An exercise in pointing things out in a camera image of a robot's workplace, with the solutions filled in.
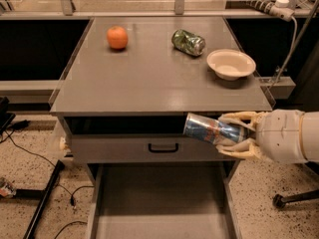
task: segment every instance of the gray tabletop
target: gray tabletop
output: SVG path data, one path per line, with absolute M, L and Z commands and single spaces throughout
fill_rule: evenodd
M 107 30 L 127 29 L 122 51 L 109 48 Z M 177 29 L 200 35 L 200 57 L 176 50 Z M 220 17 L 95 18 L 51 112 L 60 116 L 108 116 L 176 112 L 270 111 L 253 76 L 220 79 L 206 63 L 217 49 L 238 47 Z

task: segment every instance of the orange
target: orange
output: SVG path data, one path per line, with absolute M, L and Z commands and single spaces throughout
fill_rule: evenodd
M 120 50 L 127 46 L 129 38 L 123 27 L 114 26 L 108 30 L 107 40 L 111 48 Z

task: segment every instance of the green can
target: green can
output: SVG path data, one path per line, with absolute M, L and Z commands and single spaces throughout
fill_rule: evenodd
M 171 42 L 180 51 L 196 57 L 202 54 L 203 48 L 205 48 L 206 45 L 202 37 L 183 29 L 178 29 L 173 33 Z

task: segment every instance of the drawer front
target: drawer front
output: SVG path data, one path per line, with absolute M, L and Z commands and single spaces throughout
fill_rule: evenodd
M 197 139 L 171 137 L 109 137 L 73 135 L 71 150 L 81 163 L 180 162 L 234 159 Z

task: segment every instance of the desk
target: desk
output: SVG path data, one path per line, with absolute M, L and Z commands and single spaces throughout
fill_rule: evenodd
M 125 27 L 129 35 L 128 46 L 119 52 L 111 50 L 106 42 L 106 32 L 114 25 Z M 194 58 L 173 47 L 170 38 L 179 28 L 205 39 L 206 48 L 200 57 Z M 182 135 L 186 114 L 194 112 L 217 116 L 224 112 L 271 111 L 271 105 L 253 76 L 227 82 L 219 79 L 208 67 L 206 56 L 216 49 L 225 48 L 238 50 L 227 25 L 220 17 L 94 19 L 51 109 L 51 114 L 58 117 L 67 133 L 75 160 L 88 165 L 89 175 L 97 182 L 94 210 L 89 224 L 96 224 L 95 215 L 100 207 L 104 214 L 101 214 L 103 217 L 98 221 L 99 229 L 90 232 L 88 238 L 98 235 L 105 238 L 103 236 L 107 233 L 104 218 L 107 218 L 110 206 L 99 204 L 104 202 L 102 195 L 108 195 L 101 193 L 104 192 L 104 181 L 108 180 L 105 178 L 106 170 L 111 176 L 120 178 L 123 172 L 117 168 L 105 168 L 102 164 L 149 163 L 152 166 L 154 163 L 171 162 L 186 163 L 188 166 L 190 162 L 231 160 L 220 155 L 211 144 Z M 213 170 L 218 171 L 220 164 L 215 163 Z M 146 174 L 153 174 L 153 170 L 147 168 L 135 171 L 144 170 Z M 178 169 L 172 172 L 172 177 L 180 178 L 183 173 L 183 170 Z M 158 180 L 161 188 L 160 182 L 167 178 L 159 177 Z M 222 176 L 217 175 L 216 180 L 222 181 Z M 222 187 L 216 192 L 219 196 L 225 195 Z M 218 209 L 220 206 L 207 206 L 207 210 L 211 208 Z M 159 218 L 154 224 L 162 224 L 160 216 L 156 214 L 159 213 L 155 212 L 150 219 Z M 211 215 L 209 213 L 205 216 L 207 224 L 211 225 L 211 220 L 224 222 L 224 216 Z M 195 231 L 189 230 L 189 226 L 197 221 L 185 220 L 182 223 L 186 224 L 184 229 L 187 233 Z M 130 231 L 129 234 L 134 233 L 132 229 L 137 227 L 132 227 L 132 221 L 124 222 L 128 222 L 126 229 Z M 120 236 L 123 230 L 117 230 L 117 225 L 113 228 Z M 232 237 L 237 238 L 226 235 L 218 238 Z

